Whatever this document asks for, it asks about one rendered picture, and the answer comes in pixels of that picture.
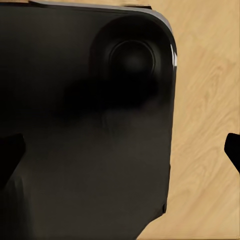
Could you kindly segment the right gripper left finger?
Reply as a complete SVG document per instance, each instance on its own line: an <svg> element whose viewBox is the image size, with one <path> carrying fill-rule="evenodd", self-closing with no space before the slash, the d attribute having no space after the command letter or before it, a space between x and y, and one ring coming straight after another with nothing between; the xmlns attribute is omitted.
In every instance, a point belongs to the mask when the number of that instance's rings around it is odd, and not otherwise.
<svg viewBox="0 0 240 240"><path fill-rule="evenodd" d="M22 133L0 138L0 193L26 153Z"/></svg>

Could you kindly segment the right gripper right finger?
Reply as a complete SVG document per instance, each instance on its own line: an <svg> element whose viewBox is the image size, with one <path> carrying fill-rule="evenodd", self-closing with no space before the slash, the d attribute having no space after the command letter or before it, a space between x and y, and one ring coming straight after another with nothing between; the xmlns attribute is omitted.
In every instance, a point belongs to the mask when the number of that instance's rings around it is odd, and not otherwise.
<svg viewBox="0 0 240 240"><path fill-rule="evenodd" d="M228 133L224 151L240 173L240 135Z"/></svg>

